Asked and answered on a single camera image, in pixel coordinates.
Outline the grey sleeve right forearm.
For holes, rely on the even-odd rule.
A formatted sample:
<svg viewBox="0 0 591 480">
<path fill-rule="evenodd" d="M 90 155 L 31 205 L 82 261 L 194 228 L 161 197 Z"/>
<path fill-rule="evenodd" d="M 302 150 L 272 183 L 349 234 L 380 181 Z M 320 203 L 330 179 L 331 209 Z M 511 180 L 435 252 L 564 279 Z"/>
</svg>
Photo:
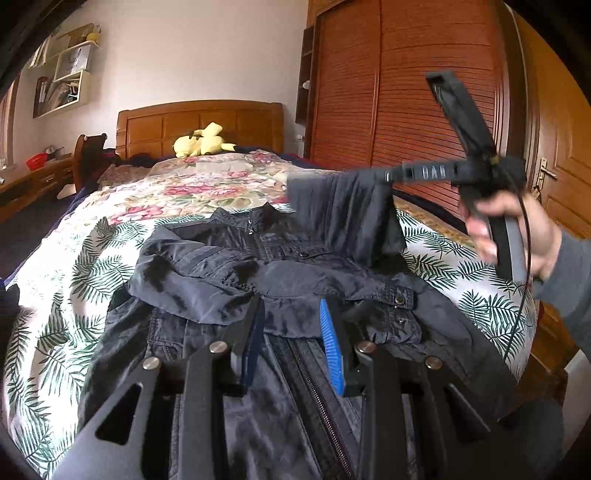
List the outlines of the grey sleeve right forearm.
<svg viewBox="0 0 591 480">
<path fill-rule="evenodd" d="M 552 273 L 534 281 L 534 297 L 554 307 L 580 350 L 590 359 L 590 241 L 562 232 Z"/>
</svg>

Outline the person's right hand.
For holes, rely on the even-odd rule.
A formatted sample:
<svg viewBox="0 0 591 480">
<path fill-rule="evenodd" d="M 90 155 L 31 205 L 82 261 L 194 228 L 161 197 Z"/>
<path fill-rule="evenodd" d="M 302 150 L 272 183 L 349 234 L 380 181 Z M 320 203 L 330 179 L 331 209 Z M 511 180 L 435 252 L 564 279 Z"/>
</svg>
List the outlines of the person's right hand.
<svg viewBox="0 0 591 480">
<path fill-rule="evenodd" d="M 483 218 L 485 216 L 509 216 L 518 221 L 524 243 L 524 254 L 531 256 L 531 275 L 545 281 L 556 264 L 562 232 L 548 216 L 540 203 L 529 193 L 522 196 L 508 191 L 499 191 L 488 199 L 475 203 L 470 210 L 464 203 L 459 204 L 479 257 L 489 263 L 497 263 L 497 245 L 489 234 Z"/>
</svg>

